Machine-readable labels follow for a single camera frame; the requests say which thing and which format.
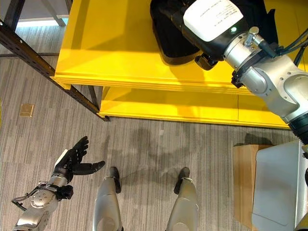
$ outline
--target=gray carpet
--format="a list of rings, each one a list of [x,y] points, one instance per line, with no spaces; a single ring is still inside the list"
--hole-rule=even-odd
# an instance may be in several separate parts
[[[18,33],[39,52],[58,52],[63,31],[52,26],[19,29]],[[46,60],[56,65],[56,57]],[[10,200],[31,191],[39,180],[48,180],[63,149],[84,135],[90,140],[84,161],[105,160],[106,166],[94,175],[74,177],[73,198],[60,203],[46,230],[90,231],[96,192],[110,166],[117,166],[121,175],[118,200],[126,231],[165,230],[176,200],[176,176],[184,166],[191,169],[198,192],[199,230],[247,230],[232,215],[232,147],[295,139],[287,130],[268,128],[128,118],[103,122],[18,58],[0,58],[0,98],[4,231],[22,213]],[[35,105],[32,118],[19,116],[22,103]]]

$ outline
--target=silver robot leg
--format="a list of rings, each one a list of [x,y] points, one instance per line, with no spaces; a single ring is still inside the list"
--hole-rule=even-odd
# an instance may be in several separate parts
[[[179,175],[179,181],[179,195],[173,205],[166,231],[197,231],[199,205],[196,188],[193,180],[188,177],[180,178]]]
[[[97,193],[93,213],[93,231],[123,231],[119,203],[116,197],[116,193],[121,191],[117,169],[116,172],[117,177],[108,176],[103,179]]]

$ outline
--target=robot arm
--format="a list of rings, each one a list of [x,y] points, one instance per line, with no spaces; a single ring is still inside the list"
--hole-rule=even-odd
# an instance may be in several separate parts
[[[73,176],[92,174],[104,166],[104,161],[94,164],[81,163],[82,157],[87,154],[88,143],[88,138],[85,136],[72,149],[65,150],[57,160],[48,182],[40,182],[32,192],[12,200],[24,211],[13,231],[44,230],[59,201],[71,199],[73,196],[73,187],[67,185]],[[31,207],[26,209],[19,202],[29,197],[31,197]]]
[[[262,98],[270,111],[277,114],[308,150],[308,73],[297,64],[308,39],[295,46],[308,34],[285,49],[269,45],[258,28],[250,30],[240,10],[230,0],[159,0],[157,9],[167,16],[182,35],[204,54],[195,61],[205,70],[218,61],[233,69],[232,83],[245,85]],[[286,54],[301,47],[293,62]]]

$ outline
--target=yellow shelf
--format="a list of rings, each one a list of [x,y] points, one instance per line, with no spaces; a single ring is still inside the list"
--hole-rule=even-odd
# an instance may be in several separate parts
[[[288,128],[255,96],[110,87],[100,116]]]
[[[250,94],[231,84],[232,68],[225,62],[211,71],[194,62],[164,63],[152,32],[150,1],[75,0],[54,79],[65,88],[80,84]],[[277,9],[282,45],[290,44],[308,24],[303,0],[266,0],[266,6]]]

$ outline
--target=cardboard box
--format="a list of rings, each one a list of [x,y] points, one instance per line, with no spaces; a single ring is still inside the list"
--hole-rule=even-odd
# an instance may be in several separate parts
[[[253,231],[251,223],[254,203],[256,156],[269,145],[250,144],[233,147],[234,217]]]

